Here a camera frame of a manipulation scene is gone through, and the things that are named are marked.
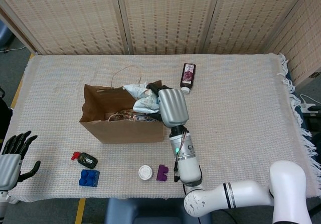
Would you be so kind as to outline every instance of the crumpled paper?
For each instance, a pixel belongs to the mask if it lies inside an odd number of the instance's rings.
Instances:
[[[157,96],[152,90],[147,89],[147,83],[134,83],[125,85],[130,95],[136,99],[133,110],[138,113],[152,114],[159,111]]]

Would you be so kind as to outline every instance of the blue toy block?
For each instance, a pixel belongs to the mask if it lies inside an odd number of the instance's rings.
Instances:
[[[79,185],[97,187],[99,179],[98,170],[82,170]]]

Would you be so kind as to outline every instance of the bag handle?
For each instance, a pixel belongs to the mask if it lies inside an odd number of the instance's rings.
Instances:
[[[123,69],[120,69],[118,72],[116,72],[116,73],[112,76],[112,78],[111,78],[111,83],[110,83],[110,87],[112,87],[112,81],[114,80],[114,76],[116,76],[116,75],[117,75],[118,73],[120,73],[122,70],[125,70],[125,69],[130,68],[130,67],[136,67],[136,68],[138,68],[139,73],[140,73],[140,77],[139,77],[138,83],[140,83],[140,80],[141,80],[141,77],[142,77],[141,68],[138,67],[138,66],[135,66],[135,65],[129,65],[129,66],[127,66],[127,67],[124,67]]]

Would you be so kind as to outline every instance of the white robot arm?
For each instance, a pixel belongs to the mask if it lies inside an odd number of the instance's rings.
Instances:
[[[223,183],[205,191],[202,171],[196,158],[191,135],[184,127],[189,119],[183,93],[166,86],[149,84],[158,97],[160,117],[171,129],[170,142],[175,158],[175,182],[187,187],[184,207],[193,217],[211,211],[255,205],[274,205],[273,223],[309,224],[305,202],[305,174],[301,167],[289,161],[277,161],[270,168],[270,189],[255,181]]]

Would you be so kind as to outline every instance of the woven room divider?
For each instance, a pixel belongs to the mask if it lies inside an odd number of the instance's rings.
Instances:
[[[301,0],[264,52],[282,52],[296,85],[321,72],[321,0]]]
[[[291,49],[305,21],[300,16],[313,20],[311,14],[319,11],[320,3],[310,1],[316,0],[307,0],[309,9],[302,5],[286,25],[298,0],[0,0],[0,15],[42,55],[254,54],[270,46],[268,51],[290,59],[297,83],[318,65],[316,59],[303,64]],[[305,36],[295,45],[300,53],[313,39]]]

